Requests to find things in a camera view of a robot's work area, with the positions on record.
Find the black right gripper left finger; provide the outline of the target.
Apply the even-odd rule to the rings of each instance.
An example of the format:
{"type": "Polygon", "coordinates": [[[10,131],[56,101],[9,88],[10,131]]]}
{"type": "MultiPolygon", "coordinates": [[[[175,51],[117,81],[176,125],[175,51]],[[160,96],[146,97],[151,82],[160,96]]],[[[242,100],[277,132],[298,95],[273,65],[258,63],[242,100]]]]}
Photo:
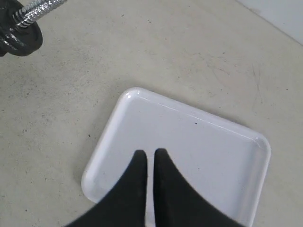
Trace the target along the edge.
{"type": "Polygon", "coordinates": [[[147,196],[147,156],[137,150],[114,187],[69,227],[143,227],[147,196]]]}

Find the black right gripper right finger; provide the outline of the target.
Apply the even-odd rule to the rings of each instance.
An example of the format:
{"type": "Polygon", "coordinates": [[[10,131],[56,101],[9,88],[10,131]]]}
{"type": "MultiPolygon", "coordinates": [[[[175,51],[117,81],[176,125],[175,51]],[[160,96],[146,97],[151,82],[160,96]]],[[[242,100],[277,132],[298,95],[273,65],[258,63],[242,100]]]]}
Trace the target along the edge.
{"type": "Polygon", "coordinates": [[[238,227],[186,181],[167,150],[154,154],[153,203],[158,227],[238,227]]]}

